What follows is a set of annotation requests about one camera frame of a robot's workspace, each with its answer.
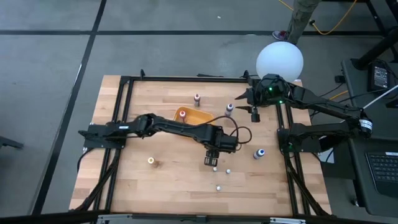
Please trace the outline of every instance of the sneaker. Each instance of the sneaker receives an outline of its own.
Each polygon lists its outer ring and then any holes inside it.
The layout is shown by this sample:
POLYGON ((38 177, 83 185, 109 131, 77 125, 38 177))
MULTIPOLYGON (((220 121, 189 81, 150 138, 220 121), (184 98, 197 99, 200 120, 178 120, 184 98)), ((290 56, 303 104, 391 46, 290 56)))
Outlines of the sneaker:
POLYGON ((277 40, 287 40, 287 33, 286 31, 274 31, 272 36, 277 40))

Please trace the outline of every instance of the orange plate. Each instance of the orange plate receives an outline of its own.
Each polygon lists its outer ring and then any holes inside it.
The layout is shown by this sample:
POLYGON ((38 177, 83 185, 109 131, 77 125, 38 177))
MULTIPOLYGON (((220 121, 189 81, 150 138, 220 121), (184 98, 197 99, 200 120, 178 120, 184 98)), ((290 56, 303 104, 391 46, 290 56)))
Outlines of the orange plate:
POLYGON ((185 111, 185 122, 187 124, 198 125, 214 119, 212 114, 182 106, 175 112, 174 121, 181 122, 180 111, 185 111))

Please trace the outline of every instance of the keyboard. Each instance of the keyboard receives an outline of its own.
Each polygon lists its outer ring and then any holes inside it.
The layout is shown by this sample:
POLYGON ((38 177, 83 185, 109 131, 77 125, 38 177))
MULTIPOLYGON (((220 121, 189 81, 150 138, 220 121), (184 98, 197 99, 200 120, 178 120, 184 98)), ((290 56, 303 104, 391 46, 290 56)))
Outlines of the keyboard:
POLYGON ((376 190, 398 197, 398 152, 367 152, 366 159, 376 190))

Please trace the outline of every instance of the person's leg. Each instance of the person's leg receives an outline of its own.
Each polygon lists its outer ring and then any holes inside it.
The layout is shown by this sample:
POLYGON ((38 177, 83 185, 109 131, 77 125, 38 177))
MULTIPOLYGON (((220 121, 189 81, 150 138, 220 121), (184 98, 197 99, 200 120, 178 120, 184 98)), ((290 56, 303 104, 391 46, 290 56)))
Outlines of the person's leg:
POLYGON ((317 8, 321 0, 295 0, 294 11, 287 29, 287 41, 297 44, 307 26, 312 12, 317 8))

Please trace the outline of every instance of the white cable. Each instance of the white cable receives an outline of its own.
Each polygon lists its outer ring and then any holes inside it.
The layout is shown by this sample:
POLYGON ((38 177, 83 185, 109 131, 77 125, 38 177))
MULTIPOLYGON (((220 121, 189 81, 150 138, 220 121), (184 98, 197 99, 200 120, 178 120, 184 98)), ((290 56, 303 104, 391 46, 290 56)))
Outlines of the white cable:
POLYGON ((370 105, 372 105, 374 102, 376 102, 377 100, 381 99, 382 97, 386 96, 387 94, 389 94, 392 90, 395 90, 398 87, 398 85, 392 87, 389 91, 383 93, 381 96, 377 97, 376 99, 372 100, 372 102, 368 103, 366 106, 364 106, 363 108, 366 109, 367 107, 369 107, 370 105))

